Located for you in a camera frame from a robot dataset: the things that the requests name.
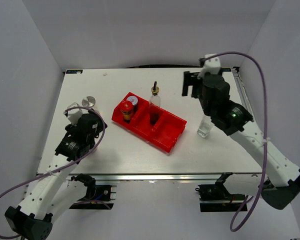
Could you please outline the orange-labelled spice bottle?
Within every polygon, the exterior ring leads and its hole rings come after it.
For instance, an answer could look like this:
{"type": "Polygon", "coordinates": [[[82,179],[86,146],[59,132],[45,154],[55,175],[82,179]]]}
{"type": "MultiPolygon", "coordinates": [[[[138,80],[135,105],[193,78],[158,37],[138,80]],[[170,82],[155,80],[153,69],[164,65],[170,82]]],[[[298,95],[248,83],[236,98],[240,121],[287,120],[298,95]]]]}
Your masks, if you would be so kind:
{"type": "Polygon", "coordinates": [[[129,123],[134,114],[134,106],[133,106],[132,102],[125,100],[120,103],[119,108],[123,115],[123,120],[125,122],[129,123]]]}

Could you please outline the white-lidded red spice jar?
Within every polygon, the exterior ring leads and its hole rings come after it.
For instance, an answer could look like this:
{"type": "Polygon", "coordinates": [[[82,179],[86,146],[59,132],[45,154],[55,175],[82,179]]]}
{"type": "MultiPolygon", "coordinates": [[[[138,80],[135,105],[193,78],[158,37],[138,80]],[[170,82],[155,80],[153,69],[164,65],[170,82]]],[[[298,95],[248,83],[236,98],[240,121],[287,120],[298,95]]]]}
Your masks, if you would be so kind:
{"type": "Polygon", "coordinates": [[[139,99],[134,96],[134,95],[130,95],[127,97],[126,99],[127,101],[130,101],[133,105],[133,112],[136,113],[138,111],[138,103],[139,103],[139,99]]]}

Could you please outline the gold-spout bottle with dark sauce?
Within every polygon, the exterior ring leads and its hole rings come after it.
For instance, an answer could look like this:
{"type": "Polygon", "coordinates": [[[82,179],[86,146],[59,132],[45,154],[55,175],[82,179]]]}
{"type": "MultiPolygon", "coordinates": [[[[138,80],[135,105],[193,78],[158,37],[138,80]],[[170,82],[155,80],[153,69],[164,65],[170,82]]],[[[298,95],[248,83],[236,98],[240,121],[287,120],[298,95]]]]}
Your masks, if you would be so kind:
{"type": "Polygon", "coordinates": [[[161,98],[159,92],[160,89],[157,85],[157,81],[155,81],[151,88],[151,97],[149,99],[149,121],[152,125],[155,125],[160,118],[161,98]]]}

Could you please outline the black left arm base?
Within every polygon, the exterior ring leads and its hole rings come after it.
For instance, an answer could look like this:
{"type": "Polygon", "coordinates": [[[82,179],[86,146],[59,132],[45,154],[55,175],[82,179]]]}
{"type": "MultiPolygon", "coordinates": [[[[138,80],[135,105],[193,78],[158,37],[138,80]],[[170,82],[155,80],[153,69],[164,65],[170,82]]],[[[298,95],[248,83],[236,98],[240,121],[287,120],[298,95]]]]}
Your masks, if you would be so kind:
{"type": "Polygon", "coordinates": [[[72,176],[68,182],[82,182],[86,187],[85,196],[70,206],[72,210],[111,210],[117,195],[117,186],[97,181],[90,175],[72,176]]]}

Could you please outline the gold-spout clear oil bottle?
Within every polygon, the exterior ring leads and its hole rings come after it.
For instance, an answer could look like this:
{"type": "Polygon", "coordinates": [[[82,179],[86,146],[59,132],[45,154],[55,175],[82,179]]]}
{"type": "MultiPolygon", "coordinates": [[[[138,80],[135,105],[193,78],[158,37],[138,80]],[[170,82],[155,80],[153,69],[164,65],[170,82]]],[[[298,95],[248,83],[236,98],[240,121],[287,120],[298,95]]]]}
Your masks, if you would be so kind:
{"type": "Polygon", "coordinates": [[[202,137],[205,138],[209,135],[211,129],[213,128],[214,124],[212,123],[211,117],[204,115],[202,117],[202,120],[199,124],[199,127],[196,131],[196,133],[202,137]]]}

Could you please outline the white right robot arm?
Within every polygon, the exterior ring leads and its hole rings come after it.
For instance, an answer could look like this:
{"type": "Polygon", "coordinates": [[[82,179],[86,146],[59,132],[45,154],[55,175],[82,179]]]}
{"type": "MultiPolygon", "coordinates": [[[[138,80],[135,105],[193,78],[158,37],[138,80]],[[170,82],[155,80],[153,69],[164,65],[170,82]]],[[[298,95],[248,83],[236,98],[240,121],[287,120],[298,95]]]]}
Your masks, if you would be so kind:
{"type": "Polygon", "coordinates": [[[300,167],[288,160],[270,141],[264,138],[253,116],[244,106],[230,99],[230,85],[222,74],[210,72],[183,73],[182,96],[199,99],[203,112],[212,123],[241,145],[262,167],[260,181],[249,177],[243,181],[234,173],[224,173],[216,181],[216,195],[226,200],[238,187],[257,189],[271,207],[282,210],[300,192],[300,167]]]}

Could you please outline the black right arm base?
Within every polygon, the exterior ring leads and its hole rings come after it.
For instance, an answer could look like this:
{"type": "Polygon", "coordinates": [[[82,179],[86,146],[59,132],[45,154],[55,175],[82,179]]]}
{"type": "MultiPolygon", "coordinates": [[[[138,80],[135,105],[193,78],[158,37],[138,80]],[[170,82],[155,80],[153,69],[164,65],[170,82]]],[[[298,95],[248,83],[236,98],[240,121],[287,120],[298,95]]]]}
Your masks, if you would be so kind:
{"type": "Polygon", "coordinates": [[[214,184],[201,184],[195,188],[199,195],[201,213],[235,213],[244,202],[244,194],[228,194],[214,184]]]}

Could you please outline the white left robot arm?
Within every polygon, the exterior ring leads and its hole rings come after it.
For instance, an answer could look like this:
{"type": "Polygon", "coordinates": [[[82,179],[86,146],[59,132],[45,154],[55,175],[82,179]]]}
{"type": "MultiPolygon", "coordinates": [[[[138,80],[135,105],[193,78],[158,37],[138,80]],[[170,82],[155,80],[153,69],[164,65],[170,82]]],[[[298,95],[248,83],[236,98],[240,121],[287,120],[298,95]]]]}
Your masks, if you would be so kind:
{"type": "Polygon", "coordinates": [[[69,120],[65,135],[55,154],[32,191],[18,204],[10,206],[4,216],[10,228],[27,240],[45,240],[54,221],[79,200],[90,201],[96,194],[96,180],[87,174],[71,178],[63,191],[60,187],[78,164],[101,143],[107,128],[93,109],[73,106],[64,115],[69,120]]]}

